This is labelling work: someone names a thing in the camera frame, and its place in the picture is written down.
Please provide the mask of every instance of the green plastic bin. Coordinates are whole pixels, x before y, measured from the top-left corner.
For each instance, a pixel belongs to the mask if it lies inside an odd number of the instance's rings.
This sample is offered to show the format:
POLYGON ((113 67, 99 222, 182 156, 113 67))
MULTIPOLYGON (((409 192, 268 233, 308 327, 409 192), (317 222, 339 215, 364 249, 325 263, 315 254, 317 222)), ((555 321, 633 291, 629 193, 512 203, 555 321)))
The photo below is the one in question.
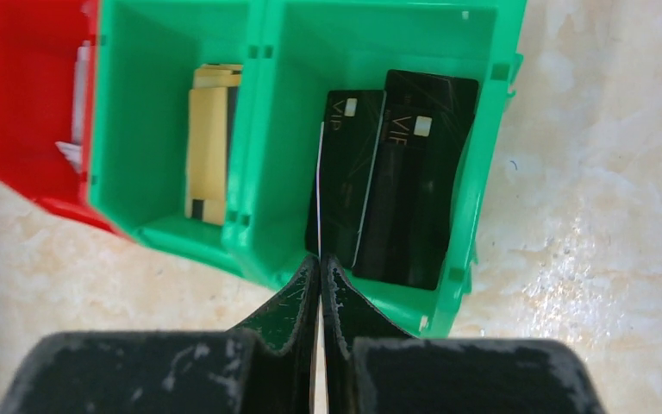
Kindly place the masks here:
POLYGON ((351 277, 413 334, 446 336, 464 293, 526 0, 103 0, 92 204, 149 247, 278 289, 303 245, 331 90, 383 89, 390 69, 474 78, 477 117, 453 189, 435 291, 351 277), (194 68, 241 62, 223 228, 183 218, 194 68))
MULTIPOLYGON (((105 0, 101 7, 91 204, 141 244, 238 275, 222 228, 184 217, 189 90, 203 63, 244 63, 238 119, 251 119, 259 68, 249 60, 258 53, 263 6, 105 0)), ((236 134, 247 127, 240 121, 236 134)))

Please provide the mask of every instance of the plastic bin wall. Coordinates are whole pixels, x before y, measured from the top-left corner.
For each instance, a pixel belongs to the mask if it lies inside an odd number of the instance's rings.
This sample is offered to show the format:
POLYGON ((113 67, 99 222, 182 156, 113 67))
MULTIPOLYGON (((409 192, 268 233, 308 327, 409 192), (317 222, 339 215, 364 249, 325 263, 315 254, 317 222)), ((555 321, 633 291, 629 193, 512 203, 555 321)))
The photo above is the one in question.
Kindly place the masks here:
POLYGON ((351 277, 408 331, 446 336, 471 289, 478 215, 525 0, 104 0, 91 202, 150 247, 278 289, 303 234, 326 94, 383 89, 390 69, 474 78, 477 118, 456 174, 440 283, 351 277), (243 63, 223 227, 184 218, 188 91, 202 63, 243 63))
POLYGON ((55 215, 112 231, 81 194, 87 172, 55 146, 72 138, 74 66, 83 41, 95 43, 94 17, 96 0, 0 0, 0 181, 55 215))

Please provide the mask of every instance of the red plastic bin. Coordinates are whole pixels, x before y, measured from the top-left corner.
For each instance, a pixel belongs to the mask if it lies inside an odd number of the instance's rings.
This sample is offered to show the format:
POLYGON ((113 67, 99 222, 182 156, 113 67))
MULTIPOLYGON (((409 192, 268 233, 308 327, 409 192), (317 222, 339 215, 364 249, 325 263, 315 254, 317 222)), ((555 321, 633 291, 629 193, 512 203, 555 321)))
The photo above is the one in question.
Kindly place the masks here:
POLYGON ((0 0, 0 181, 54 215, 115 233, 85 194, 97 6, 97 0, 0 0), (75 61, 84 41, 93 48, 78 174, 55 142, 72 139, 75 61))

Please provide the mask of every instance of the black vip card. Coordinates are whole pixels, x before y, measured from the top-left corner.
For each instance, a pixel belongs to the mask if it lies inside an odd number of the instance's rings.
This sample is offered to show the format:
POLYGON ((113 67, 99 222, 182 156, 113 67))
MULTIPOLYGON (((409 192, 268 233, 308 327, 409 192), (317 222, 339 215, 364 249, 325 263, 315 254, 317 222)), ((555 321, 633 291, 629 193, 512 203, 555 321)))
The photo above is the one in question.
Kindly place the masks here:
POLYGON ((417 275, 422 269, 413 266, 413 249, 422 237, 416 228, 421 182, 436 123, 429 110, 389 105, 384 111, 354 275, 399 285, 424 279, 417 275))
MULTIPOLYGON (((438 285, 440 268, 450 239, 453 181, 475 116, 478 81, 427 73, 389 71, 385 89, 390 108, 395 108, 393 105, 402 105, 409 111, 418 110, 418 116, 425 112, 432 114, 427 115, 431 121, 423 123, 429 135, 425 140, 424 155, 415 154, 415 163, 403 158, 409 163, 408 168, 413 165, 419 168, 414 174, 406 174, 414 176, 416 183, 407 183, 408 187, 402 192, 403 195, 400 197, 398 190, 397 199, 389 201, 397 204, 414 203, 414 206, 398 206, 401 210, 394 218, 384 218, 382 215, 382 220, 378 221, 375 212, 390 207, 378 202, 377 198, 389 195, 385 195, 383 191, 378 193, 375 190, 377 187, 372 187, 370 200, 374 199, 375 203, 374 207, 370 204, 367 223, 370 229, 390 226, 391 230, 388 235, 382 234, 382 230, 372 231, 372 235, 377 237, 362 241, 359 265, 354 269, 354 274, 363 278, 433 290, 438 285), (408 221, 405 223, 403 217, 408 214, 408 221), (396 241, 400 237, 405 241, 396 241)), ((390 136, 398 135, 384 135, 388 141, 395 141, 394 138, 390 140, 390 136)), ((384 153, 380 149, 379 167, 382 160, 384 153)))
MULTIPOLYGON (((384 91, 331 91, 321 147, 321 245, 345 267, 356 262, 378 148, 384 91)), ((306 248, 318 250, 315 190, 306 248)))

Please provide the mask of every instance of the marble surface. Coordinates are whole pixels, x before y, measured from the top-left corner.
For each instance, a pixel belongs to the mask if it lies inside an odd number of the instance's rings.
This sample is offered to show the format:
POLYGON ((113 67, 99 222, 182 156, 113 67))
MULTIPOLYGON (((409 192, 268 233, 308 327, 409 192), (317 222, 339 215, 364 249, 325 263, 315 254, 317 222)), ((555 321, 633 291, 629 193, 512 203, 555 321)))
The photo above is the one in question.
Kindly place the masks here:
MULTIPOLYGON (((611 412, 662 412, 662 1, 531 0, 452 336, 547 337, 611 412)), ((226 329, 270 293, 0 185, 0 399, 43 335, 226 329)))

